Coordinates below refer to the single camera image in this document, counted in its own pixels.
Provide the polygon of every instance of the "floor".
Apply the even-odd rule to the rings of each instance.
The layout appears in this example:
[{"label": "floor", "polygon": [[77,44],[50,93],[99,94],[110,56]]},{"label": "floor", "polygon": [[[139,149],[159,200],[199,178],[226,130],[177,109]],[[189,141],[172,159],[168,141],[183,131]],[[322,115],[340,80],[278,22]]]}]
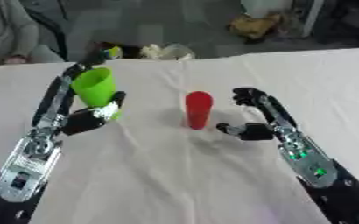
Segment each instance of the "floor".
[{"label": "floor", "polygon": [[[34,2],[35,8],[62,25],[70,60],[79,59],[91,41],[134,46],[180,43],[198,59],[325,48],[311,39],[245,45],[242,38],[224,29],[243,12],[239,0],[63,0],[68,21],[54,0],[22,1]],[[42,32],[41,41],[54,46],[51,36]]]}]

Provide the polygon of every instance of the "white fabric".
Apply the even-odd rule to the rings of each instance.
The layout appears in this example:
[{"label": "white fabric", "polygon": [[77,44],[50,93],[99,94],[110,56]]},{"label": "white fabric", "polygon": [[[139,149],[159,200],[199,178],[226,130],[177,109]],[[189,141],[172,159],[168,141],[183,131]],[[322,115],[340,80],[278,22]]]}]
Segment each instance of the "white fabric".
[{"label": "white fabric", "polygon": [[[69,65],[0,66],[0,166],[52,78]],[[128,93],[123,115],[63,137],[63,157],[32,223],[328,223],[279,156],[277,141],[245,143],[215,130],[218,122],[263,121],[231,101],[231,89],[242,86],[275,95],[359,178],[359,49],[107,66],[117,89]],[[204,130],[183,126],[184,96],[194,90],[215,100]]]}]

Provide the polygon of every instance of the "person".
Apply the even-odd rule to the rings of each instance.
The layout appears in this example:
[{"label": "person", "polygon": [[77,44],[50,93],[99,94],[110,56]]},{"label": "person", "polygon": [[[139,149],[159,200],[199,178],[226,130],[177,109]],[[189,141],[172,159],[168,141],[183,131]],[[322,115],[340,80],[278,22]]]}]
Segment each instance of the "person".
[{"label": "person", "polygon": [[39,28],[18,0],[0,0],[0,65],[61,62],[39,45]]}]

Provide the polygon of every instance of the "green led light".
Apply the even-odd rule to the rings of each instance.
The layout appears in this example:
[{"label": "green led light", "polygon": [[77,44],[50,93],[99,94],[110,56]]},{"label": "green led light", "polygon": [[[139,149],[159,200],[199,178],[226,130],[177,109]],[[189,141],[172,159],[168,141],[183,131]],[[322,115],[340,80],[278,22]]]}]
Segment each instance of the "green led light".
[{"label": "green led light", "polygon": [[300,156],[301,156],[302,158],[304,158],[305,156],[307,156],[306,151],[303,150],[303,151],[300,153]]},{"label": "green led light", "polygon": [[320,175],[320,176],[327,174],[327,172],[324,169],[321,169],[321,168],[317,169],[316,173],[318,175]]}]

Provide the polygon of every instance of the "robotic arm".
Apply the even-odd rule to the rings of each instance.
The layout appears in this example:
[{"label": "robotic arm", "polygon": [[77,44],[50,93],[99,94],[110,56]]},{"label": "robotic arm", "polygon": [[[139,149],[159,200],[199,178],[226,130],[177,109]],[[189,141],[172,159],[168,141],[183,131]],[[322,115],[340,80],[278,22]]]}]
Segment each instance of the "robotic arm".
[{"label": "robotic arm", "polygon": [[0,224],[29,222],[60,158],[62,142],[56,138],[61,132],[73,135],[97,129],[121,108],[125,92],[114,93],[105,107],[69,114],[75,95],[72,80],[111,58],[110,50],[92,52],[51,83],[32,119],[32,129],[0,169]]},{"label": "robotic arm", "polygon": [[276,137],[281,156],[330,222],[359,224],[359,180],[299,131],[297,123],[275,97],[253,87],[236,88],[234,93],[237,105],[256,107],[267,123],[237,127],[219,123],[217,129],[244,141]]}]

